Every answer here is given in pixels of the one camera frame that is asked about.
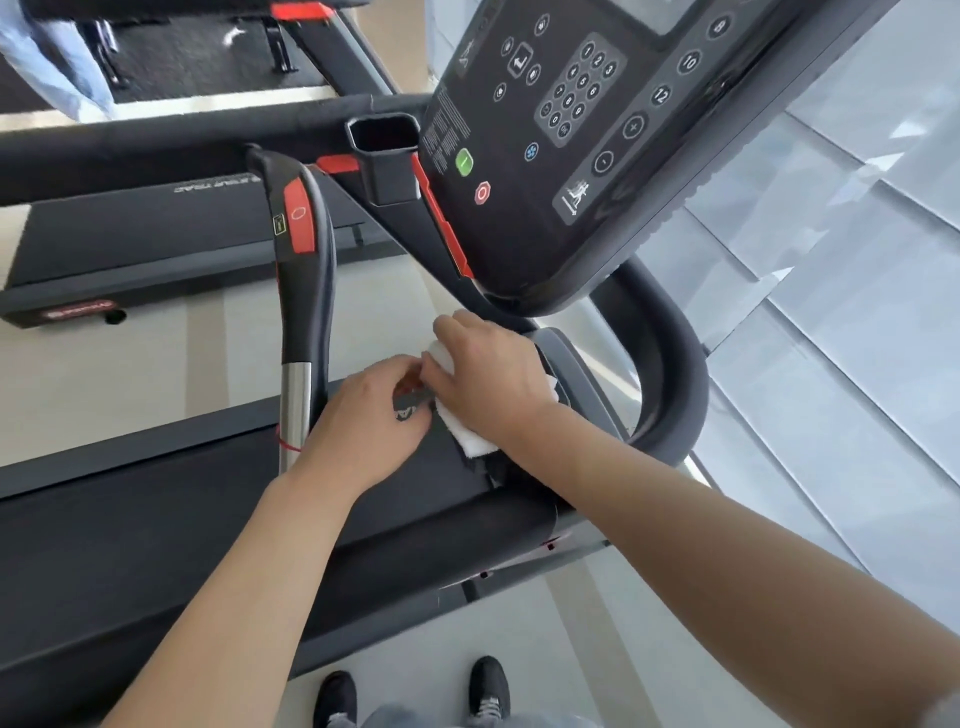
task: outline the display screen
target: display screen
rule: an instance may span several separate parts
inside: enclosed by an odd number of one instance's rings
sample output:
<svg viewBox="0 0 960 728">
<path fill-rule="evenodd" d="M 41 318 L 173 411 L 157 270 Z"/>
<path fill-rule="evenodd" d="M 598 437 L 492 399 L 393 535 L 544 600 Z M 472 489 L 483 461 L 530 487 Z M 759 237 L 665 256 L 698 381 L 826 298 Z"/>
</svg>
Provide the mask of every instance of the display screen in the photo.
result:
<svg viewBox="0 0 960 728">
<path fill-rule="evenodd" d="M 665 36 L 681 21 L 697 0 L 613 0 L 659 36 Z"/>
</svg>

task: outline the left arm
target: left arm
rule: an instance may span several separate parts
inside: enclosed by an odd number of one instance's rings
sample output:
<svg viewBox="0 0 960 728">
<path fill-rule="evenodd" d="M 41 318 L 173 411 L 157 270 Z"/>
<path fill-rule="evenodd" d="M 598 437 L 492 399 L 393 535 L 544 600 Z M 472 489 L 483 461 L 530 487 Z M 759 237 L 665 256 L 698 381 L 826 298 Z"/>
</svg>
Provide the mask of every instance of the left arm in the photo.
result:
<svg viewBox="0 0 960 728">
<path fill-rule="evenodd" d="M 394 414 L 397 384 L 419 364 L 395 356 L 344 382 L 294 468 L 267 487 L 105 728 L 273 724 L 350 507 L 413 453 L 430 426 L 429 407 L 403 423 Z"/>
</svg>

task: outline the forearm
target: forearm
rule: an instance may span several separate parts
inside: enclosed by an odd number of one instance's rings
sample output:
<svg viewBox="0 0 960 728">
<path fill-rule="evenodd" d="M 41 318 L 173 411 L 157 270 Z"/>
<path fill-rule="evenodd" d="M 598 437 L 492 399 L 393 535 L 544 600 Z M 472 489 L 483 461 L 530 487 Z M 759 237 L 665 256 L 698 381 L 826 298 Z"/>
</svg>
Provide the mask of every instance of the forearm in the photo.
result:
<svg viewBox="0 0 960 728">
<path fill-rule="evenodd" d="M 624 553 L 730 672 L 798 724 L 915 725 L 960 641 L 804 539 L 556 407 L 508 454 Z"/>
<path fill-rule="evenodd" d="M 104 725 L 269 726 L 349 510 L 279 479 Z"/>
</svg>

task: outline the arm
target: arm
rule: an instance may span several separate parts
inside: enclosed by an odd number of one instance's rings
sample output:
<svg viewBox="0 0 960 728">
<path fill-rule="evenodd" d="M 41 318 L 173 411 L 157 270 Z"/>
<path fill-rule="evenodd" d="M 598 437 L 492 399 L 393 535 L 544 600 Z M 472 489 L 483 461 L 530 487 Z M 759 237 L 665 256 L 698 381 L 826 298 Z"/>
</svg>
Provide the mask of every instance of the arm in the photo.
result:
<svg viewBox="0 0 960 728">
<path fill-rule="evenodd" d="M 843 561 L 549 399 L 534 346 L 472 314 L 436 324 L 423 379 L 590 519 L 676 617 L 784 719 L 914 726 L 960 690 L 960 639 Z"/>
<path fill-rule="evenodd" d="M 353 502 L 396 470 L 430 426 L 396 420 L 397 356 L 350 377 L 295 466 L 271 483 L 236 543 L 103 725 L 273 725 L 326 561 Z M 367 445 L 378 443 L 375 451 Z"/>
</svg>

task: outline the black shoe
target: black shoe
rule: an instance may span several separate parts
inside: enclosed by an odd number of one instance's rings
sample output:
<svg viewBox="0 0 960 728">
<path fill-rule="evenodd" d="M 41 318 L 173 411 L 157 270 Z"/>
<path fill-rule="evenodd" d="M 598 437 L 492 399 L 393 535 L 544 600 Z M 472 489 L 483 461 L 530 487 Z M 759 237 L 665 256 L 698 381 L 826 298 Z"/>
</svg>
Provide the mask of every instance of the black shoe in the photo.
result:
<svg viewBox="0 0 960 728">
<path fill-rule="evenodd" d="M 313 709 L 313 728 L 326 728 L 335 716 L 346 716 L 357 721 L 357 687 L 349 672 L 338 670 L 324 678 Z"/>
<path fill-rule="evenodd" d="M 468 693 L 470 717 L 510 717 L 510 686 L 507 673 L 495 658 L 481 657 L 470 671 Z"/>
</svg>

